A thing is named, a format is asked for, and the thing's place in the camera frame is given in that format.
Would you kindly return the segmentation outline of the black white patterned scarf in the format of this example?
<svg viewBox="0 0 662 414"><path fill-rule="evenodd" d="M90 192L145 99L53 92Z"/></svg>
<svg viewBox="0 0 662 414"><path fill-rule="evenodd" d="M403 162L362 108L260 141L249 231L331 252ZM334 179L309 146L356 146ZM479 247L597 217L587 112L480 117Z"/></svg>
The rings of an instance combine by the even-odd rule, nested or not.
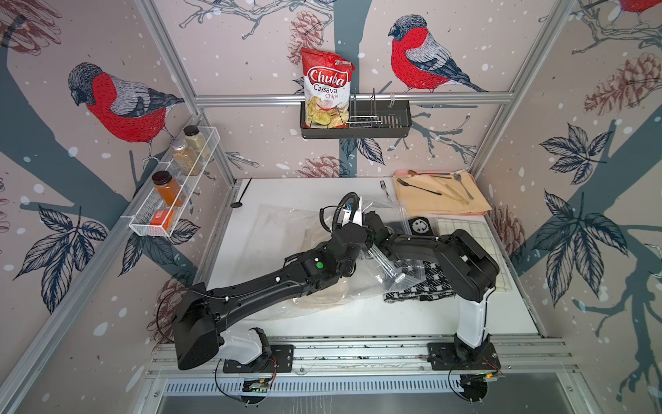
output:
<svg viewBox="0 0 662 414"><path fill-rule="evenodd" d="M384 226L391 233L405 236L434 236L434 231L426 217L414 217L406 224L400 221L385 222ZM455 293L441 269L431 262L423 260L392 260L396 268L404 273L404 278L388 286L384 302L388 304L405 301L433 302L453 297Z"/></svg>

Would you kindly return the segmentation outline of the clear plastic vacuum bag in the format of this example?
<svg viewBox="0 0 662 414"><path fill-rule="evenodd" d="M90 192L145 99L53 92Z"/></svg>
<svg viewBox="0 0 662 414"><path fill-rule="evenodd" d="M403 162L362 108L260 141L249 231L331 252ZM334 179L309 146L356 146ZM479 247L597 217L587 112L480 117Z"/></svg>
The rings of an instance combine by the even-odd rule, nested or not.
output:
<svg viewBox="0 0 662 414"><path fill-rule="evenodd" d="M260 205L229 282L241 284L270 274L282 267L287 256L315 248L329 238L330 234L320 225L319 215L312 210ZM351 277L341 278L321 292L270 306L249 316L248 320L265 322L308 316L363 299L382 299L387 293L401 293L424 281L424 265L420 260L394 260L392 263L402 272L396 278L386 274L368 253L363 253Z"/></svg>

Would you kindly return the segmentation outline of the cream checked cloth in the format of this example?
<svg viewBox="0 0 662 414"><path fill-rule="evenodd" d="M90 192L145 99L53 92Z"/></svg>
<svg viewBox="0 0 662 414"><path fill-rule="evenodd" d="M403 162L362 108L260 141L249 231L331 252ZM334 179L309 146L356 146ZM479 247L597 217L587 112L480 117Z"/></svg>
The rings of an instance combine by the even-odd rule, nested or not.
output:
<svg viewBox="0 0 662 414"><path fill-rule="evenodd" d="M496 278L496 291L508 293L513 290L506 261L501 254L497 241L485 221L472 221L450 218L436 218L435 229L441 234L452 234L457 229L465 230L496 261L500 272Z"/></svg>

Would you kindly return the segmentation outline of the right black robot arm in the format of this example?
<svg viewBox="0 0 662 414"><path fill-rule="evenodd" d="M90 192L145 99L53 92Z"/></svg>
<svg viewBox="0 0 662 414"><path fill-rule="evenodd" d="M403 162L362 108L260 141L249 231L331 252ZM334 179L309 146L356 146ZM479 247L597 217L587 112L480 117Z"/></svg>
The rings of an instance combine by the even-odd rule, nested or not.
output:
<svg viewBox="0 0 662 414"><path fill-rule="evenodd" d="M441 270L459 298L459 327L454 350L460 362L475 362L487 350L487 305L496 288L498 264L465 230L450 235L416 236L391 233L379 215L364 215L363 223L388 260L420 260Z"/></svg>

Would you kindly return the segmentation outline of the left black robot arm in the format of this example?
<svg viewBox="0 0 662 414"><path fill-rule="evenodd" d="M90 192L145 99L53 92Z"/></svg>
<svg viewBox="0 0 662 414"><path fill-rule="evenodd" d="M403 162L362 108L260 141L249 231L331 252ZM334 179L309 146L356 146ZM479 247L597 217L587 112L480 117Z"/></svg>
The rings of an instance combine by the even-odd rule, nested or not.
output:
<svg viewBox="0 0 662 414"><path fill-rule="evenodd" d="M272 357L263 329L241 331L231 329L233 325L270 306L334 286L371 246L372 231L346 224L325 243L289 256L270 274L210 291L203 283L192 286L172 317L178 368L200 367L218 355L253 371L263 369Z"/></svg>

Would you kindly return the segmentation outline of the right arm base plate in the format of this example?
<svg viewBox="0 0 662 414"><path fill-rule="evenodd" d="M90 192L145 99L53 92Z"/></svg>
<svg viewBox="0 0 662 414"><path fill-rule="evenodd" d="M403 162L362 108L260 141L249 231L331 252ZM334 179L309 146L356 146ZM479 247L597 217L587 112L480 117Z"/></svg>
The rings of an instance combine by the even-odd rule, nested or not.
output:
<svg viewBox="0 0 662 414"><path fill-rule="evenodd" d="M434 371L499 371L501 362L494 345L485 341L478 348L464 343L428 343L428 358Z"/></svg>

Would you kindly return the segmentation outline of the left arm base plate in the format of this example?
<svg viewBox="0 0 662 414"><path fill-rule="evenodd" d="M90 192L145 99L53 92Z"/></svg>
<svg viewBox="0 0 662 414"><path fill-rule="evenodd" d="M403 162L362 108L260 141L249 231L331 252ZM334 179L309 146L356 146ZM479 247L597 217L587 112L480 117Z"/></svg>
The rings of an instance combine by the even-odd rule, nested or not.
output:
<svg viewBox="0 0 662 414"><path fill-rule="evenodd" d="M272 345L267 352L264 352L256 360L248 363L248 365L240 364L233 360L226 360L222 365L222 372L224 374L290 373L293 364L293 354L293 345Z"/></svg>

